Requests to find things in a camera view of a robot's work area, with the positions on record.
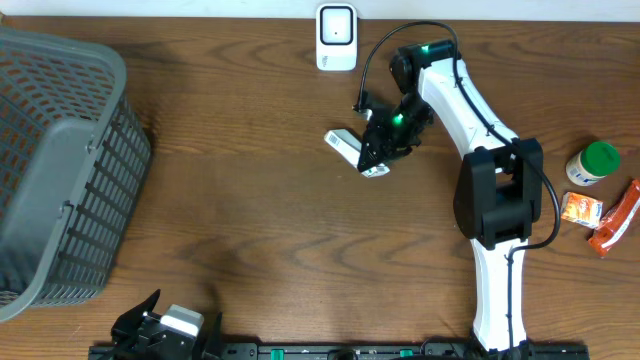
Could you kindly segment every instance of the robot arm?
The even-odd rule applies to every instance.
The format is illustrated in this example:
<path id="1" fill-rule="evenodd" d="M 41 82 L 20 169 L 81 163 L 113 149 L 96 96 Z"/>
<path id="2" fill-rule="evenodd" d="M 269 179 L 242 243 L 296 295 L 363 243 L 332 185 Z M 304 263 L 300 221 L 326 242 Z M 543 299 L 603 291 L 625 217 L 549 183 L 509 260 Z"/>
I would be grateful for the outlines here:
<path id="1" fill-rule="evenodd" d="M 471 110 L 460 90 L 456 87 L 452 74 L 453 58 L 435 61 L 422 69 L 418 81 L 418 93 L 433 108 L 453 139 L 460 156 L 473 153 L 483 147 L 487 150 L 504 147 L 500 140 L 489 134 Z M 480 109 L 485 119 L 507 139 L 517 135 L 507 128 L 491 111 L 478 90 L 471 82 L 463 60 L 458 61 L 458 74 L 463 79 L 462 86 Z M 503 172 L 502 168 L 495 173 Z M 526 240 L 514 238 L 487 249 L 477 239 L 471 239 L 476 263 L 477 307 L 473 322 L 473 332 L 484 347 L 490 351 L 509 348 L 509 328 L 507 322 L 507 261 L 511 248 L 525 245 Z M 512 317 L 514 344 L 526 340 L 521 314 L 522 265 L 524 251 L 516 253 L 513 264 Z"/>
<path id="2" fill-rule="evenodd" d="M 456 84 L 453 61 L 457 61 L 461 85 Z M 454 56 L 450 41 L 400 48 L 390 69 L 405 95 L 398 107 L 386 112 L 368 94 L 364 106 L 357 106 L 369 120 L 358 170 L 409 154 L 412 146 L 420 144 L 417 135 L 432 122 L 432 114 L 440 117 L 462 157 L 454 213 L 458 227 L 471 239 L 476 262 L 478 301 L 473 332 L 486 352 L 507 350 L 507 257 L 511 249 L 527 244 L 531 224 L 540 217 L 542 185 L 521 158 L 487 131 L 458 86 L 464 86 L 488 124 L 503 138 L 517 143 L 540 168 L 542 149 L 535 139 L 520 140 L 491 111 L 471 82 L 460 54 Z M 511 179 L 498 183 L 499 173 L 511 175 Z M 523 258 L 524 252 L 519 251 L 512 264 L 511 316 L 516 347 L 526 341 L 520 305 Z"/>

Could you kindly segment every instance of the wood grain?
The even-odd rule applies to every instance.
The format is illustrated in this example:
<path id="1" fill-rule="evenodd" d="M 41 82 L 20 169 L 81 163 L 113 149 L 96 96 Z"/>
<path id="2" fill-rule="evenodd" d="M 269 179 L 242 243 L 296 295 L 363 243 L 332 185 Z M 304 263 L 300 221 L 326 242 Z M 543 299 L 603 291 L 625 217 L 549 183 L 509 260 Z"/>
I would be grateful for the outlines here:
<path id="1" fill-rule="evenodd" d="M 128 68 L 128 96 L 155 134 L 155 159 L 104 293 L 86 305 L 32 309 L 0 325 L 2 359 L 86 359 L 115 319 L 161 288 L 177 303 L 225 312 L 227 334 L 265 342 L 420 342 L 464 337 L 475 314 L 471 247 L 452 198 L 460 160 L 443 126 L 389 176 L 365 179 L 322 140 L 356 132 L 350 109 L 364 58 L 399 21 L 360 22 L 357 71 L 315 67 L 310 20 L 10 18 L 9 26 L 103 43 Z M 522 137 L 537 137 L 562 195 L 613 205 L 640 176 L 640 27 L 453 22 L 476 86 Z M 372 63 L 368 87 L 390 101 L 386 71 L 410 29 Z M 622 168 L 578 189 L 567 159 L 593 139 Z M 551 209 L 532 241 L 547 236 Z M 584 341 L 592 359 L 640 354 L 640 226 L 605 260 L 589 230 L 564 223 L 525 262 L 524 317 L 537 341 Z"/>

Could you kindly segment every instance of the red snack bar wrapper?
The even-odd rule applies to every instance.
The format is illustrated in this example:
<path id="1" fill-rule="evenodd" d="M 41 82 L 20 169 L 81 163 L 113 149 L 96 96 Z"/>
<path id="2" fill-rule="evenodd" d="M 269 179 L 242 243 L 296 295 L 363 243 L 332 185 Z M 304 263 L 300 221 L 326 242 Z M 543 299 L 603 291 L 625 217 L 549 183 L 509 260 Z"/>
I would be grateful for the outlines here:
<path id="1" fill-rule="evenodd" d="M 609 210 L 589 239 L 589 245 L 601 257 L 607 255 L 613 245 L 620 240 L 633 220 L 638 207 L 640 207 L 640 181 L 635 179 L 622 196 L 622 200 Z"/>

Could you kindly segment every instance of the orange snack packet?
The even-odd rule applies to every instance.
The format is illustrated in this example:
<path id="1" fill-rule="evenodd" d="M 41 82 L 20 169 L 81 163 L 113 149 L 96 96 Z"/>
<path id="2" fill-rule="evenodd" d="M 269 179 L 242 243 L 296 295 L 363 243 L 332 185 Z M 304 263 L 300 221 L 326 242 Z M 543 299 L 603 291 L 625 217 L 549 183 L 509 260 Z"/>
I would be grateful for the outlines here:
<path id="1" fill-rule="evenodd" d="M 602 201 L 568 192 L 562 198 L 562 218 L 591 229 L 600 224 Z"/>
<path id="2" fill-rule="evenodd" d="M 622 196 L 622 200 L 609 210 L 589 239 L 589 245 L 601 257 L 607 255 L 613 245 L 620 240 L 638 207 L 640 207 L 640 181 L 635 179 Z"/>

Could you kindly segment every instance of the green lid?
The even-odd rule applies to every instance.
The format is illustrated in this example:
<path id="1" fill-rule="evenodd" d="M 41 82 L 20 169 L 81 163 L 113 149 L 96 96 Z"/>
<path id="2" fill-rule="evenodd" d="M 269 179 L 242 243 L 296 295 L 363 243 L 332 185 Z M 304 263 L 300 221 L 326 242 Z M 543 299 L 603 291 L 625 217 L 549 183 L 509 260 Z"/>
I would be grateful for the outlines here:
<path id="1" fill-rule="evenodd" d="M 595 176 L 607 176 L 618 170 L 620 154 L 618 150 L 604 141 L 589 145 L 580 155 L 585 170 Z"/>

